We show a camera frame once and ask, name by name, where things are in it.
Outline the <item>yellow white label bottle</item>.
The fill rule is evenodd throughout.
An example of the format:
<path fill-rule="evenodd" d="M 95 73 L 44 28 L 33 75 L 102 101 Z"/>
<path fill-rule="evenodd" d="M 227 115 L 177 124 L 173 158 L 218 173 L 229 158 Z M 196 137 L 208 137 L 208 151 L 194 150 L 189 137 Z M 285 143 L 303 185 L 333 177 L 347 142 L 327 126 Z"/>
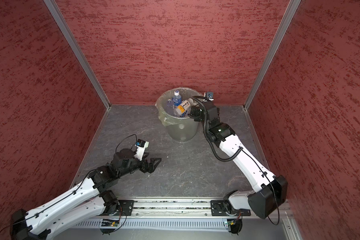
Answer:
<path fill-rule="evenodd" d="M 192 98 L 182 101 L 175 109 L 174 115 L 175 117 L 184 117 L 187 112 L 191 109 L 192 106 L 195 106 L 195 101 Z"/>

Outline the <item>blue label bottle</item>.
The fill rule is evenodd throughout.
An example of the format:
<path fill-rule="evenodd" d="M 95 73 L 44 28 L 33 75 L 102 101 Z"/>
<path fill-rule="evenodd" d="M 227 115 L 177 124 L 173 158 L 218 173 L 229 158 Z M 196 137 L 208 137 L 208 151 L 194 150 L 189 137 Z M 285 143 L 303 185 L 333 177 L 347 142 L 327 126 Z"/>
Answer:
<path fill-rule="evenodd" d="M 177 106 L 179 106 L 182 103 L 182 96 L 180 95 L 179 90 L 174 91 L 174 94 L 172 96 L 172 102 L 173 102 L 174 108 L 176 108 Z"/>

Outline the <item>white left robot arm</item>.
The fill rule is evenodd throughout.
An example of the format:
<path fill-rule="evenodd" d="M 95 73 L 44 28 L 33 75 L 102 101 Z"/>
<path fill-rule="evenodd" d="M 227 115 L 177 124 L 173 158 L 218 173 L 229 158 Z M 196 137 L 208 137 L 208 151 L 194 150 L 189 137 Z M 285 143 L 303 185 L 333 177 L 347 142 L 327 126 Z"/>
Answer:
<path fill-rule="evenodd" d="M 141 158 L 131 149 L 114 154 L 110 163 L 89 171 L 76 186 L 55 199 L 26 211 L 12 214 L 10 236 L 13 240 L 49 240 L 75 224 L 94 216 L 121 217 L 126 214 L 110 190 L 119 179 L 136 171 L 153 173 L 160 158 Z"/>

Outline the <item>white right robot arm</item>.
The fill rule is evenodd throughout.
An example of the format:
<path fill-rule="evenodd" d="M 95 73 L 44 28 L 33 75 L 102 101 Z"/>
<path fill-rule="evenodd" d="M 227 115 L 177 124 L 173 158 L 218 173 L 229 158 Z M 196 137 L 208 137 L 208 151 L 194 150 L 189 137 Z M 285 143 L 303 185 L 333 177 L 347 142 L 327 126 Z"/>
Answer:
<path fill-rule="evenodd" d="M 220 120 L 220 109 L 205 97 L 194 96 L 196 105 L 189 117 L 203 124 L 203 134 L 213 155 L 220 162 L 233 162 L 245 175 L 252 189 L 232 191 L 224 197 L 229 214 L 250 210 L 261 219 L 269 218 L 286 201 L 288 182 L 264 167 L 244 146 L 236 132 Z"/>

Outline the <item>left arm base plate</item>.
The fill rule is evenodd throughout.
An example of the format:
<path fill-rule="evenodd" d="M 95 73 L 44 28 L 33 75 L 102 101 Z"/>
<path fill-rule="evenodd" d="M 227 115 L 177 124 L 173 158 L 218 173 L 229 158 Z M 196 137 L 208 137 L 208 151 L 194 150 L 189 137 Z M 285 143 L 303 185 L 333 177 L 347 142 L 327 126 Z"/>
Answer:
<path fill-rule="evenodd" d="M 118 200 L 111 203 L 105 210 L 106 216 L 131 216 L 134 208 L 134 200 Z"/>

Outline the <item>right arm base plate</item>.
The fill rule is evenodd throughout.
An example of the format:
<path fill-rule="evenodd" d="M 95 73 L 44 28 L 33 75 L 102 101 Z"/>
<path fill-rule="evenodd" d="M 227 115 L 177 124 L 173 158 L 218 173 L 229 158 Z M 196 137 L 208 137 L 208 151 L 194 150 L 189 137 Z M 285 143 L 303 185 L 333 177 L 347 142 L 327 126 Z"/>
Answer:
<path fill-rule="evenodd" d="M 251 211 L 247 209 L 234 209 L 228 201 L 224 200 L 212 200 L 211 204 L 211 214 L 214 217 L 249 217 L 251 216 Z"/>

